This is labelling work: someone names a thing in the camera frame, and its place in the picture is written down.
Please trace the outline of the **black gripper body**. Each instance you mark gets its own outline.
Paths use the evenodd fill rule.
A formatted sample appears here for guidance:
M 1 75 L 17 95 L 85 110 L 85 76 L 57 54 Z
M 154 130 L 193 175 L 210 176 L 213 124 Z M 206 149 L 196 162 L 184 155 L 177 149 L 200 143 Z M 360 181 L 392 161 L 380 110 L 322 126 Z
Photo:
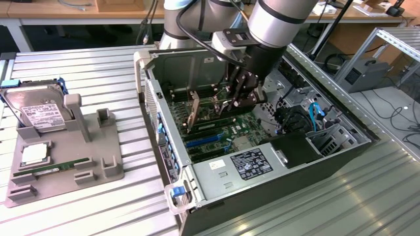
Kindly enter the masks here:
M 265 77 L 270 73 L 285 50 L 286 46 L 280 48 L 270 48 L 264 45 L 248 46 L 244 56 L 245 66 L 242 66 L 242 69 L 258 77 Z

